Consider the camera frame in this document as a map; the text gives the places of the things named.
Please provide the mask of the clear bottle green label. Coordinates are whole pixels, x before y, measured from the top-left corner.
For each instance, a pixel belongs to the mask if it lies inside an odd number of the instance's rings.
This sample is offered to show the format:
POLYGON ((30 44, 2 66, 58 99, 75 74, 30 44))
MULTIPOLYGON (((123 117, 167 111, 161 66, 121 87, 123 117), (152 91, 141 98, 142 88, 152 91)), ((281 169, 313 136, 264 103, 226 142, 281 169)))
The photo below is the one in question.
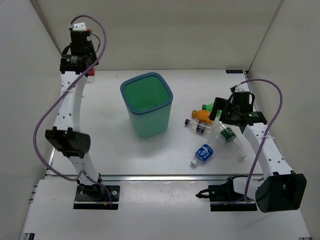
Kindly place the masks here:
POLYGON ((225 139, 225 149, 238 161, 244 160, 247 156, 240 139, 236 136, 231 127, 216 120, 214 123, 217 132, 225 139))

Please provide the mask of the clear bottle black label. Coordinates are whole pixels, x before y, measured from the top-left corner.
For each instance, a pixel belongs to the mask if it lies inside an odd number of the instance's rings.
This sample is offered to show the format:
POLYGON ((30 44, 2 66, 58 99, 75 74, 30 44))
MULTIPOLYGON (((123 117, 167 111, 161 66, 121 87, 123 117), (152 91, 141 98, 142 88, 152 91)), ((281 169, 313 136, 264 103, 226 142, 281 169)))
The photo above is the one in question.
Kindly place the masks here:
POLYGON ((215 131, 213 124, 195 119, 186 119, 184 121, 184 126, 189 128, 194 134, 203 136, 205 138, 210 138, 215 131))

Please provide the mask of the clear bottle red cap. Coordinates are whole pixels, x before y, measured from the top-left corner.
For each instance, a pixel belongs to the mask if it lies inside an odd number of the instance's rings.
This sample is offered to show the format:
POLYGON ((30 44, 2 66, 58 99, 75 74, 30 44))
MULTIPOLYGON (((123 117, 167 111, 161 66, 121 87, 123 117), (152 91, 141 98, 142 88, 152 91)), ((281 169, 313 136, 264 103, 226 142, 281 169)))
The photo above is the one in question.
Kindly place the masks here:
POLYGON ((87 74, 87 83, 94 84, 96 82, 96 70, 95 68, 91 68, 87 74))

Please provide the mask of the clear bottle blue label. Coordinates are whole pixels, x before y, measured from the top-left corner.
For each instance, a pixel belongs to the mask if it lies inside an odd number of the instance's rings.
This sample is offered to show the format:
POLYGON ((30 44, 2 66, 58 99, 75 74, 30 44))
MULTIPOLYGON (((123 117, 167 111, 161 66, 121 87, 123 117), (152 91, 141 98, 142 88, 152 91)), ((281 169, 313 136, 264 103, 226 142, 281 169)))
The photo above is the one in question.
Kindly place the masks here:
POLYGON ((194 154, 190 164, 193 167, 205 164, 210 160, 226 143, 226 138, 222 134, 213 135, 205 144, 203 144, 194 154))

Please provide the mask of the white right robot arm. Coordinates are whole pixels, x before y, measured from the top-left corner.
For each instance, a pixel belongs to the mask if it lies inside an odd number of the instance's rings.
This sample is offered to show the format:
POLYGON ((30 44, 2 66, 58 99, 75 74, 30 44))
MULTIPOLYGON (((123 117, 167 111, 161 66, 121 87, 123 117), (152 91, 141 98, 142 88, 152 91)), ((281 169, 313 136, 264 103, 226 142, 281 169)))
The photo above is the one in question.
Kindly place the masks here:
POLYGON ((246 196, 263 213, 297 210, 307 180, 288 165, 270 135, 271 123, 262 112, 254 111, 254 101, 254 94, 238 91, 228 99, 216 97, 213 102, 210 120, 220 111, 221 123, 239 127, 256 154, 263 174, 261 182, 248 176, 233 177, 227 181, 224 193, 230 200, 246 196))

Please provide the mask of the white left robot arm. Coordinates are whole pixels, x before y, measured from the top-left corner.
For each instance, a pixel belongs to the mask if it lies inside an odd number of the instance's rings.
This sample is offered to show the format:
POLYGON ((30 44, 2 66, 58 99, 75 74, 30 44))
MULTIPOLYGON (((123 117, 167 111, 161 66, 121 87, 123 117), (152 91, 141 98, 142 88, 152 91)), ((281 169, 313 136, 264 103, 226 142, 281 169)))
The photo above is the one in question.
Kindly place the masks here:
POLYGON ((62 51, 60 60, 61 93, 66 94, 52 129, 46 130, 45 138, 80 174, 77 183, 80 191, 93 200, 100 200, 105 188, 100 182, 89 155, 91 137, 81 132, 80 110, 83 90, 88 76, 80 76, 97 59, 91 40, 91 32, 85 23, 76 23, 70 30, 71 43, 62 51))

